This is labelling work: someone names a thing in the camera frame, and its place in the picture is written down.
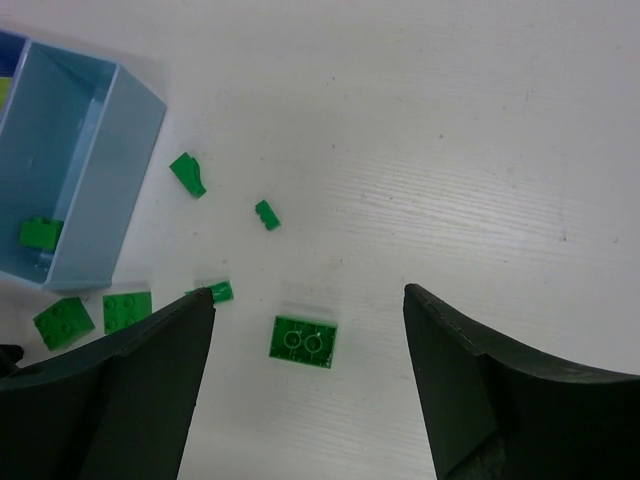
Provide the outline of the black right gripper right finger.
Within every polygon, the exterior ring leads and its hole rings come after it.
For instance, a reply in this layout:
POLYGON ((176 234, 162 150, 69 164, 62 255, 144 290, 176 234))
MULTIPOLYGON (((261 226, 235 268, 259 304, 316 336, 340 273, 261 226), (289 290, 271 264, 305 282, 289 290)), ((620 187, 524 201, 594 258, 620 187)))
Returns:
POLYGON ((407 342, 440 479, 635 479, 639 379, 532 348, 405 288, 407 342))

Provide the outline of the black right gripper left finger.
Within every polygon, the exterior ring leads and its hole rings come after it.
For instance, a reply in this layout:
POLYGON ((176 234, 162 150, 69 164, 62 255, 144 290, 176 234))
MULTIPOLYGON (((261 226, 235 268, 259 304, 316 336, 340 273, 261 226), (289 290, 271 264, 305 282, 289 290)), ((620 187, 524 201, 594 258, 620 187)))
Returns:
POLYGON ((197 289, 136 324, 20 368, 1 348, 4 479, 174 479, 215 318, 197 289))

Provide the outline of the green two-by-two lego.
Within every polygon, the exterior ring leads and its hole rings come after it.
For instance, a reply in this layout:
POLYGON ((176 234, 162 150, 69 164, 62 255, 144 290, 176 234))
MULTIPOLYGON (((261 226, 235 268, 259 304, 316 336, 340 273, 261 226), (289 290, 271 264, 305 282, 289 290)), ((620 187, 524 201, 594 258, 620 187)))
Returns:
POLYGON ((152 313, 152 296, 149 291, 106 295, 102 303, 106 335, 127 328, 152 313))

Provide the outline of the small green lego brick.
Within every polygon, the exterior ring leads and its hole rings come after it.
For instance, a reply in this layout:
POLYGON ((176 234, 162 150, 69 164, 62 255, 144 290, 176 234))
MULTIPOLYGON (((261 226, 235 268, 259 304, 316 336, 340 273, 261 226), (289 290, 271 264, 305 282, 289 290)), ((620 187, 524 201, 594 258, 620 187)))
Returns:
POLYGON ((33 319, 49 351, 69 347, 95 329, 95 325, 79 297, 57 301, 33 319))

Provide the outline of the small green arch lego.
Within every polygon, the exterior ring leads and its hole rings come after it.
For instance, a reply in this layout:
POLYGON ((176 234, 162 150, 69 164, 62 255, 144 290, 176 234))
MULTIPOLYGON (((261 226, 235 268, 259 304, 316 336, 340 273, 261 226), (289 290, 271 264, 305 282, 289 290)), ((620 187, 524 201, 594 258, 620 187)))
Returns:
POLYGON ((192 289, 185 292, 189 295, 198 289, 208 289, 212 293, 213 301, 215 303, 224 303, 232 301, 234 299, 234 291, 232 284, 229 280, 216 280, 212 282, 200 282, 197 283, 192 289))

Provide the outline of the tiny green lego piece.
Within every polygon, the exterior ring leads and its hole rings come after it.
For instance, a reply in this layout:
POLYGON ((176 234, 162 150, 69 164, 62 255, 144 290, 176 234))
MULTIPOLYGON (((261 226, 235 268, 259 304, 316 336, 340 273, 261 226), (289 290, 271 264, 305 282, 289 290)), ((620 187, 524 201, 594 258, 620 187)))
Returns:
POLYGON ((255 205, 254 210, 267 231, 273 231, 281 226, 278 216, 267 200, 263 199, 259 201, 255 205))

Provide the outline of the green wedge lego piece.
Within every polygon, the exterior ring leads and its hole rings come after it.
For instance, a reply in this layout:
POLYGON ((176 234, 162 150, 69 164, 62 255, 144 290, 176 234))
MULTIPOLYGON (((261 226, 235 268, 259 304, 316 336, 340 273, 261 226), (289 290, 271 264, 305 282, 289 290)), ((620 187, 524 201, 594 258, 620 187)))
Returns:
POLYGON ((199 199, 206 194, 200 165, 192 155, 187 152, 182 153, 169 168, 191 196, 199 199))

